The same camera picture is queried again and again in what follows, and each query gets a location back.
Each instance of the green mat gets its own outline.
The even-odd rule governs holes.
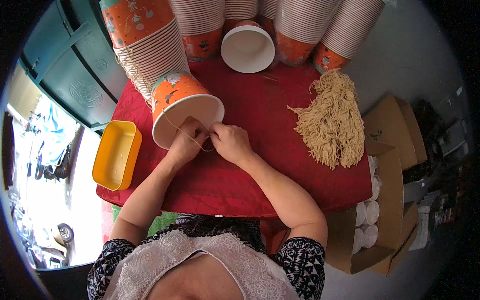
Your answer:
[[[112,204],[113,208],[113,223],[115,223],[115,220],[117,219],[121,207],[118,207],[116,205]],[[167,227],[168,225],[172,224],[175,222],[177,219],[178,213],[169,213],[169,212],[162,212],[161,216],[156,217],[153,220],[152,225],[148,229],[148,237],[153,236],[157,231],[162,230],[163,228]]]

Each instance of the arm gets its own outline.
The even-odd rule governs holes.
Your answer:
[[[289,239],[307,237],[326,247],[327,223],[318,205],[301,186],[252,151],[244,129],[215,123],[210,128],[210,137],[223,158],[239,166],[257,182],[280,220],[291,228]]]
[[[125,239],[138,245],[143,240],[153,220],[160,212],[165,191],[177,171],[191,161],[208,136],[207,129],[196,119],[188,117],[177,130],[167,155],[153,172],[130,195],[115,221],[110,234],[112,239]]]

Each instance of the hand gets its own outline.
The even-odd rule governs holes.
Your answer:
[[[177,169],[183,167],[186,163],[197,156],[200,151],[198,144],[203,145],[208,137],[207,128],[205,128],[205,126],[194,117],[188,117],[185,119],[179,128],[185,133],[177,129],[172,146],[165,156],[165,159]]]
[[[246,130],[238,126],[215,122],[210,127],[210,138],[218,154],[244,169],[255,152],[250,147]]]

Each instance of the woman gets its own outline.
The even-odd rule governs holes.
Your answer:
[[[88,276],[90,299],[320,299],[327,224],[312,197],[252,151],[242,128],[217,122],[208,131],[188,117],[180,129],[120,211]],[[146,238],[172,178],[209,135],[218,154],[253,177],[291,229],[277,254],[266,256],[258,222],[235,218],[180,214]]]

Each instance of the embossed logo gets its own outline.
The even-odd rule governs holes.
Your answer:
[[[100,70],[105,70],[107,68],[107,62],[104,60],[97,60],[96,67],[99,68]]]
[[[89,108],[96,108],[100,106],[103,101],[100,91],[86,81],[72,82],[70,85],[70,95],[77,100],[78,103]]]

